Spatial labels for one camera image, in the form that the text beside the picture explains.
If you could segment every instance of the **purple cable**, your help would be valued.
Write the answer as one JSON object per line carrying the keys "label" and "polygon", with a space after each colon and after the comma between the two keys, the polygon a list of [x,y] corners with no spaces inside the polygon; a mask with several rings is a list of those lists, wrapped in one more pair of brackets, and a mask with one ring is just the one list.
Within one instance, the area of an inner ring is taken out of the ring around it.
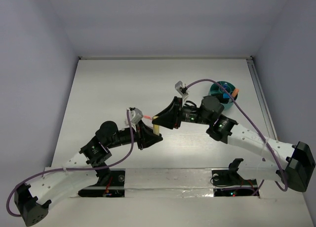
{"label": "purple cable", "polygon": [[[194,82],[192,82],[191,84],[189,84],[189,85],[187,86],[187,88],[190,88],[191,86],[193,86],[193,85],[195,85],[195,84],[197,84],[197,83],[199,83],[199,82],[202,82],[202,81],[210,81],[210,82],[216,84],[217,86],[219,86],[219,87],[229,96],[229,98],[233,101],[233,103],[236,105],[236,107],[239,109],[239,111],[245,116],[245,118],[250,122],[250,124],[253,126],[253,128],[257,131],[257,133],[259,134],[259,136],[260,136],[260,138],[262,139],[262,141],[267,144],[267,148],[268,148],[268,150],[271,152],[273,158],[275,159],[276,164],[277,164],[277,167],[278,167],[279,170],[280,170],[280,173],[281,173],[281,176],[282,176],[282,180],[284,181],[284,188],[282,188],[278,182],[276,182],[276,185],[277,185],[282,191],[287,191],[288,185],[287,185],[287,180],[286,180],[286,178],[285,178],[285,173],[284,173],[284,171],[283,171],[283,169],[282,169],[282,166],[281,166],[281,164],[280,164],[280,162],[279,162],[279,160],[278,160],[278,158],[277,158],[275,152],[273,151],[273,149],[272,149],[272,147],[270,146],[270,144],[266,141],[266,138],[264,137],[264,135],[262,134],[262,132],[259,130],[259,128],[254,124],[254,122],[249,118],[249,116],[241,109],[241,107],[237,104],[237,102],[236,102],[235,99],[231,96],[231,94],[228,93],[228,91],[227,91],[224,87],[222,87],[222,85],[220,85],[219,83],[217,83],[216,81],[211,80],[211,79],[201,79],[201,80],[194,81]],[[262,182],[261,182],[261,184],[259,185],[258,189],[257,189],[252,195],[255,195],[255,194],[258,192],[258,190],[259,190],[259,188],[262,186],[263,182],[264,182],[264,180],[262,180]]]}
{"label": "purple cable", "polygon": [[[67,171],[89,171],[89,170],[100,170],[100,169],[107,169],[107,168],[110,168],[110,167],[113,167],[121,162],[123,162],[124,160],[126,160],[130,154],[132,153],[133,151],[133,147],[134,147],[134,134],[133,134],[133,128],[132,128],[132,124],[130,122],[130,118],[129,118],[129,110],[127,110],[126,112],[126,116],[127,116],[127,121],[128,121],[128,125],[129,125],[129,131],[130,131],[130,135],[131,135],[131,147],[130,147],[130,150],[129,152],[127,153],[127,155],[122,158],[121,160],[113,163],[113,164],[109,164],[107,166],[103,166],[103,167],[98,167],[98,168],[66,168]],[[15,214],[13,213],[11,210],[10,210],[10,200],[12,198],[12,196],[14,195],[15,191],[24,183],[26,183],[27,181],[33,179],[33,178],[36,178],[38,176],[42,176],[44,174],[48,174],[48,173],[53,173],[53,172],[62,172],[64,171],[63,168],[58,168],[58,169],[51,169],[51,170],[46,170],[46,171],[43,171],[43,172],[40,172],[40,173],[37,173],[37,174],[34,174],[30,177],[28,177],[27,179],[23,180],[22,182],[20,182],[18,185],[15,186],[15,188],[12,190],[12,192],[10,193],[8,199],[6,200],[6,211],[11,215],[11,216],[14,216],[14,217],[21,217],[21,215],[18,215],[18,214]]]}

